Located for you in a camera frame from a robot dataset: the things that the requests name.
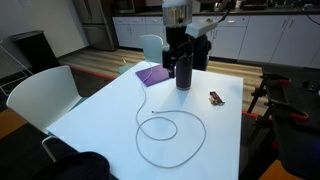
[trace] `black trash can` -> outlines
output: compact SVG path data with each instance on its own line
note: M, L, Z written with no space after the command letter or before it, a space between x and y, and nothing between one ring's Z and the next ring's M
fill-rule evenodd
M59 66L43 31L17 34L10 36L10 39L30 62L35 73Z

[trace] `white table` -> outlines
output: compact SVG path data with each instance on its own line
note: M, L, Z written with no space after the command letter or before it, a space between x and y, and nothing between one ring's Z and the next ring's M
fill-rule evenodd
M196 118L185 113L154 115L151 111L191 112L207 131L203 146L190 161L176 168L159 168L140 156L135 138L135 117L144 100L135 72L148 67L149 63L140 62L47 129L79 152L105 156L111 173L121 180L238 179L243 79L194 70L189 91L178 90L175 79L145 88L147 101L139 122L164 116L178 126L171 141L150 141L139 133L141 151L153 162L171 166L185 160L201 144L204 130ZM208 100L210 91L216 91L226 103L213 106ZM158 120L146 123L144 129L164 137L174 132L173 127Z

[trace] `chair backrest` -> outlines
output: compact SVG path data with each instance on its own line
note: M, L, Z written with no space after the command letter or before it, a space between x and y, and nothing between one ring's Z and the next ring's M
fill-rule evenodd
M142 35L140 36L140 42L146 61L162 63L163 40L160 36Z
M48 69L30 76L10 93L7 106L30 124L47 133L81 99L69 66Z

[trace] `countertop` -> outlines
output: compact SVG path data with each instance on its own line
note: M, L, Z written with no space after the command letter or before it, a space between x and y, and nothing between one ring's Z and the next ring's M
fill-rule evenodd
M224 15L226 11L223 12L210 12L203 11L193 13L193 16L216 16ZM320 8L313 8L310 10L301 10L300 8L267 8L264 10L242 10L234 9L231 10L229 15L299 15L299 14L320 14ZM114 17L128 17L128 16L162 16L162 11L148 11L139 12L134 14L113 14Z

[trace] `purple notebook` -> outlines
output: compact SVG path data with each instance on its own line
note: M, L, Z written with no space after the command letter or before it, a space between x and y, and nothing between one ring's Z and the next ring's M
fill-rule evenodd
M150 77L143 82L147 87L169 79L169 73L162 65L152 67L152 71L151 68L137 71L136 74L141 81L145 80L150 75Z

